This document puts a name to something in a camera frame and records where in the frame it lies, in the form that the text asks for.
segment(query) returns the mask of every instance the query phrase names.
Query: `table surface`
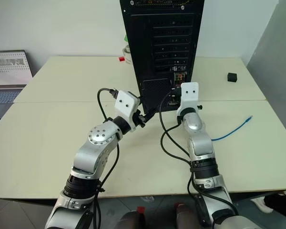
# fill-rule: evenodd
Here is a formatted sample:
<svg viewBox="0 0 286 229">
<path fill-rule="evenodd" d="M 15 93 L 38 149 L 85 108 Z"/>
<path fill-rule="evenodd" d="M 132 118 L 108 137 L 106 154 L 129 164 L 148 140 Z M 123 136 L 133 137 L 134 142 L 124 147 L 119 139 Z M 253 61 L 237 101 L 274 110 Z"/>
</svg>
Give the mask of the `table surface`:
<svg viewBox="0 0 286 229">
<path fill-rule="evenodd" d="M 228 72 L 237 73 L 237 83 L 227 81 Z M 201 101 L 265 99 L 239 58 L 196 58 L 192 81 L 200 85 Z M 14 102 L 96 101 L 102 87 L 139 95 L 133 66 L 118 57 L 57 56 L 47 61 Z M 112 97 L 104 94 L 102 100 Z"/>
<path fill-rule="evenodd" d="M 286 189 L 286 130 L 267 101 L 201 102 L 201 118 L 214 142 L 219 171 L 231 192 Z M 105 102 L 113 116 L 113 102 Z M 167 127 L 175 112 L 163 114 Z M 91 127 L 102 122 L 96 102 L 19 103 L 0 121 L 0 198 L 56 198 L 69 176 L 73 158 Z M 105 183 L 103 197 L 186 193 L 188 165 L 160 148 L 158 115 L 120 143 L 120 160 Z M 186 146 L 183 128 L 172 136 Z M 169 140 L 164 145 L 182 156 Z M 113 151 L 106 172 L 115 160 Z"/>
</svg>

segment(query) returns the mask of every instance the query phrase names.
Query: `person's shoe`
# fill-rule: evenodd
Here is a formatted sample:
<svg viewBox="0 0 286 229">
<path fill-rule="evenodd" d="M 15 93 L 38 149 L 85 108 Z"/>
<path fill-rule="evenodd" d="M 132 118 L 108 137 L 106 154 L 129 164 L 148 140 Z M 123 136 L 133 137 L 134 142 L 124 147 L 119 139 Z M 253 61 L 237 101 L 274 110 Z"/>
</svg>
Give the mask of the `person's shoe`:
<svg viewBox="0 0 286 229">
<path fill-rule="evenodd" d="M 264 202 L 264 198 L 265 197 L 259 197 L 259 198 L 251 199 L 251 201 L 255 203 L 258 209 L 260 209 L 262 212 L 269 214 L 273 212 L 273 209 L 266 206 Z"/>
</svg>

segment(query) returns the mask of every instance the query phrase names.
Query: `laptop screen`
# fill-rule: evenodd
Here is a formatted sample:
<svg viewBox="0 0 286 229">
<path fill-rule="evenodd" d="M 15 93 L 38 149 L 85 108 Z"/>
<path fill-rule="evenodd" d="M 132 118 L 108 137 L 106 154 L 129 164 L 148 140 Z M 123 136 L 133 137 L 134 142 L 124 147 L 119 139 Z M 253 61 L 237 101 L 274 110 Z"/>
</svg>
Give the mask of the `laptop screen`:
<svg viewBox="0 0 286 229">
<path fill-rule="evenodd" d="M 23 85 L 32 80 L 25 51 L 0 51 L 0 85 Z"/>
</svg>

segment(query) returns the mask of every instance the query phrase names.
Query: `black computer case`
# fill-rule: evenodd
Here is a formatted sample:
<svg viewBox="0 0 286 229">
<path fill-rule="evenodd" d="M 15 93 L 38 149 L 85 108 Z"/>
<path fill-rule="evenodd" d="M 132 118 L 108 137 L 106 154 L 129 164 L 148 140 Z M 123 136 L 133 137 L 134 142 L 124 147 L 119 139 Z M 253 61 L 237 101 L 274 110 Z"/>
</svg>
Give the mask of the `black computer case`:
<svg viewBox="0 0 286 229">
<path fill-rule="evenodd" d="M 145 113 L 192 78 L 204 0 L 120 0 Z M 165 101 L 176 110 L 180 98 Z"/>
</svg>

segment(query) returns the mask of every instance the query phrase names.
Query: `laptop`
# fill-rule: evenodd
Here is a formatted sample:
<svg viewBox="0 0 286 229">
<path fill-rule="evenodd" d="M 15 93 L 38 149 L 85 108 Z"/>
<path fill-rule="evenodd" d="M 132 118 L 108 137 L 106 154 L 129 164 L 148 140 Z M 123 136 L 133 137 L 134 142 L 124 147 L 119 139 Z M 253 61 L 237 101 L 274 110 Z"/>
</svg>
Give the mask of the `laptop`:
<svg viewBox="0 0 286 229">
<path fill-rule="evenodd" d="M 32 78 L 24 50 L 0 51 L 0 118 Z"/>
</svg>

